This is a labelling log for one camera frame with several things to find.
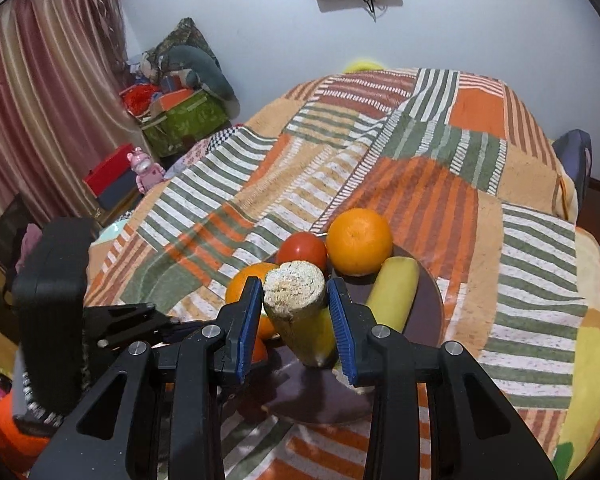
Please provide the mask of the yellow corn cob short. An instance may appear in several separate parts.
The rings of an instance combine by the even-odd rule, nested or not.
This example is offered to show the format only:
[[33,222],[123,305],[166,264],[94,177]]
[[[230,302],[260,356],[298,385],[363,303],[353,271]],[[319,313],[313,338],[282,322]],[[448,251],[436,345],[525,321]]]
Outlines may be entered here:
[[419,265],[415,259],[388,258],[365,301],[376,323],[401,333],[411,313],[418,282]]

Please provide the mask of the green husked corn cob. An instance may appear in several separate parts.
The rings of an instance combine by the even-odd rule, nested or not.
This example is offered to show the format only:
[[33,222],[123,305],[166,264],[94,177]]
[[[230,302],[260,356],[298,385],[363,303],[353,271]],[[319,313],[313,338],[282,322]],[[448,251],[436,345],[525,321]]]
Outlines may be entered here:
[[284,344],[307,367],[326,367],[336,353],[326,280],[313,263],[285,262],[265,275],[263,307]]

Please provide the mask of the large plain orange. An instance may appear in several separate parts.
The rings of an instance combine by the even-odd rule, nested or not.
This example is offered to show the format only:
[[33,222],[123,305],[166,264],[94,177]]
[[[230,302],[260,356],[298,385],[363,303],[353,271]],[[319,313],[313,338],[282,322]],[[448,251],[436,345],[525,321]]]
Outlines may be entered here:
[[332,266],[349,276],[378,272],[393,251],[389,222],[367,208],[338,214],[327,230],[325,244]]

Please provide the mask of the red tomato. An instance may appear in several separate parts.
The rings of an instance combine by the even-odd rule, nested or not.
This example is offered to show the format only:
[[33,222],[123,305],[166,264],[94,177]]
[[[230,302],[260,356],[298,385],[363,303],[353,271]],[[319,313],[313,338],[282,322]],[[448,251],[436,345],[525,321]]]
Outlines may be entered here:
[[280,266],[296,260],[312,263],[326,272],[328,255],[324,242],[313,233],[292,234],[280,245],[275,261]]
[[260,363],[265,363],[268,360],[268,349],[264,344],[263,340],[260,337],[257,337],[254,340],[252,355],[251,355],[251,364],[257,365]]

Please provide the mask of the red box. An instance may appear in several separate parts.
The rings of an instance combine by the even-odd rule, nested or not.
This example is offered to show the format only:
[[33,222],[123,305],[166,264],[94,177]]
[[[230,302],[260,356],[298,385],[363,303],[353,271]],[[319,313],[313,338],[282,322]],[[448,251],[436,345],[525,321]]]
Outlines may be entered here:
[[130,169],[128,154],[133,151],[131,143],[123,144],[91,169],[83,179],[86,187],[97,197]]

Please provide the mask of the pink toy figure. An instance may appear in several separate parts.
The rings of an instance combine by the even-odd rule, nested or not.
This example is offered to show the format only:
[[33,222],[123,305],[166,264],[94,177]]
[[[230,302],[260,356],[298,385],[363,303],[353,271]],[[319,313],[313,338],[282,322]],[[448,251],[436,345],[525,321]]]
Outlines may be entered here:
[[135,182],[140,194],[146,194],[164,180],[166,170],[139,146],[133,148],[126,158],[135,174]]

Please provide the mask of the striped patchwork bed cover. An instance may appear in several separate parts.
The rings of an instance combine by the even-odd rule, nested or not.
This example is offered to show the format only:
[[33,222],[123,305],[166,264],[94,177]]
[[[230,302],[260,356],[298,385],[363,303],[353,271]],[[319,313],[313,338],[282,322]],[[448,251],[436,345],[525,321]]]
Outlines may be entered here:
[[299,84],[146,195],[85,301],[208,320],[238,271],[355,207],[429,271],[443,333],[567,478],[600,435],[600,245],[550,140],[499,80],[421,68]]

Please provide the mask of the green storage box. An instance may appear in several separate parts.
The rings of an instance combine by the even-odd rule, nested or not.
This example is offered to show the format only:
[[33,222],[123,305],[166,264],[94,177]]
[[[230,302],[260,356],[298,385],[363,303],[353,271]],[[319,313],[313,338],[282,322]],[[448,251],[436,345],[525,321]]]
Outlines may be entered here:
[[178,90],[154,99],[140,126],[157,158],[188,150],[230,120],[221,101],[204,90]]

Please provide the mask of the striped pink curtain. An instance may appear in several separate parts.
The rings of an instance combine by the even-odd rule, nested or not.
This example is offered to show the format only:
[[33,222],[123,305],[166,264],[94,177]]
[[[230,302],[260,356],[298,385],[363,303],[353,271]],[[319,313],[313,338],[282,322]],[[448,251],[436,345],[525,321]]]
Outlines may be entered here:
[[0,217],[17,195],[38,222],[94,214],[87,174],[143,141],[127,73],[119,0],[0,6]]

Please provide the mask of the blue backpack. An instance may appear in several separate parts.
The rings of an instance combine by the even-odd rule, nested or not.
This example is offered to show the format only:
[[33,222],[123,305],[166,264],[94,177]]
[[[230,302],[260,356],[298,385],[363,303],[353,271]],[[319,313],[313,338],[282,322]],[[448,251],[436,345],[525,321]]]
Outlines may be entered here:
[[553,142],[554,152],[573,180],[578,201],[584,201],[592,171],[592,140],[588,132],[573,129]]

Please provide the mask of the grey plush toy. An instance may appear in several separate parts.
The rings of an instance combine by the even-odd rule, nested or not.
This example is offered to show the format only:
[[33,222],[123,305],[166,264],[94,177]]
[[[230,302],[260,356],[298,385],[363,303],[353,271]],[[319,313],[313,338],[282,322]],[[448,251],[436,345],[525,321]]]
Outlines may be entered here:
[[201,88],[222,101],[235,97],[233,87],[214,59],[197,47],[188,44],[170,47],[162,57],[161,68],[165,73],[185,72],[187,88]]

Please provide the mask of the yellow plastic chair back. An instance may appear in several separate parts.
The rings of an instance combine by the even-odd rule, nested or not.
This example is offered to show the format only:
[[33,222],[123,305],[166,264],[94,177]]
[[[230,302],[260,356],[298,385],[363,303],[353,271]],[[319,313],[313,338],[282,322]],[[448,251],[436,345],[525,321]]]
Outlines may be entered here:
[[361,58],[360,60],[355,60],[349,63],[343,69],[343,73],[352,74],[359,72],[370,72],[371,70],[382,70],[383,68],[384,66],[373,60],[366,60],[366,58]]

